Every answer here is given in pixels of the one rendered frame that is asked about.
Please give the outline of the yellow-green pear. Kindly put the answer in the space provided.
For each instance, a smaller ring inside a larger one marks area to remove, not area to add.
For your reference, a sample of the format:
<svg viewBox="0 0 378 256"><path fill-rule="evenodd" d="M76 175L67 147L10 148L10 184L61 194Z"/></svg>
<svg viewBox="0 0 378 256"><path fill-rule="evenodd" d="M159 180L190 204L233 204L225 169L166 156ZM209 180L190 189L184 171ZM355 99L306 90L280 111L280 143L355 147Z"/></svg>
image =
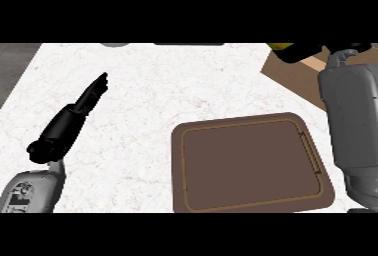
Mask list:
<svg viewBox="0 0 378 256"><path fill-rule="evenodd" d="M265 43L273 51L284 50L293 43Z"/></svg>

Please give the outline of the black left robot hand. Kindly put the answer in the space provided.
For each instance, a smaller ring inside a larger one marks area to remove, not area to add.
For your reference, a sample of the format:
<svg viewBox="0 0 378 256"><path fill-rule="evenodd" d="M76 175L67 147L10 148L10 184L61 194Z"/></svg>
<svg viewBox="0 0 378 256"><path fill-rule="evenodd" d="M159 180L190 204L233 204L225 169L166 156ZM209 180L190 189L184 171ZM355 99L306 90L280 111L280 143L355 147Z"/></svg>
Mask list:
<svg viewBox="0 0 378 256"><path fill-rule="evenodd" d="M36 164L60 160L75 142L85 118L107 90L107 73L85 88L76 102L67 104L50 120L39 138L26 147L29 160Z"/></svg>

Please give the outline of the brown tray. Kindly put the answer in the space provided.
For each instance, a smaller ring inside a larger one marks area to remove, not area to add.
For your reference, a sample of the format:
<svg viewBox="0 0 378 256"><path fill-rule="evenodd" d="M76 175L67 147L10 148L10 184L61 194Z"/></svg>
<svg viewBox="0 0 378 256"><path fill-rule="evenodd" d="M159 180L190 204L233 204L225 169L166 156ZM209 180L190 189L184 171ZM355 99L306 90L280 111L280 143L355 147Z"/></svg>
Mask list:
<svg viewBox="0 0 378 256"><path fill-rule="evenodd" d="M299 212L335 192L305 123L277 113L182 123L171 133L172 210Z"/></svg>

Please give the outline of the brown cardboard box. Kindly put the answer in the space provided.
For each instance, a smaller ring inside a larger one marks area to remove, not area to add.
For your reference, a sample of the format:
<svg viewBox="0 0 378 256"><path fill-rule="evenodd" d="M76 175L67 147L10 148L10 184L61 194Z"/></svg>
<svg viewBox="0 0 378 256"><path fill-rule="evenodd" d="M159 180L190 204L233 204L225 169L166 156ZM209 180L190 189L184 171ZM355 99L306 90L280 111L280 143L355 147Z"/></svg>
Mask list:
<svg viewBox="0 0 378 256"><path fill-rule="evenodd" d="M349 56L345 66L326 70L329 51L323 49L314 56L293 64L286 64L268 54L261 73L289 89L321 110L326 102L336 101L342 108L367 115L378 114L378 48Z"/></svg>

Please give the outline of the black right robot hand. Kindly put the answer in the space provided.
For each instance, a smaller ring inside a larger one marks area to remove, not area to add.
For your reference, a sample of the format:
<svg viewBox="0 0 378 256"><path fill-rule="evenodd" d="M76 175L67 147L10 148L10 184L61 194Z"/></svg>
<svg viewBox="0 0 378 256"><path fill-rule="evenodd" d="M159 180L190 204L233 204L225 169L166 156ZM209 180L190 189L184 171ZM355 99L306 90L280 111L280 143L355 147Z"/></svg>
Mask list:
<svg viewBox="0 0 378 256"><path fill-rule="evenodd" d="M304 60L309 56L315 55L321 52L321 47L326 47L329 50L329 53L333 54L336 51L352 49L358 53L367 51L371 48L370 43L339 43L339 42L327 42L327 43L318 43L318 42L298 42L293 43L284 50L273 51L277 58L284 63L296 63L298 61Z"/></svg>

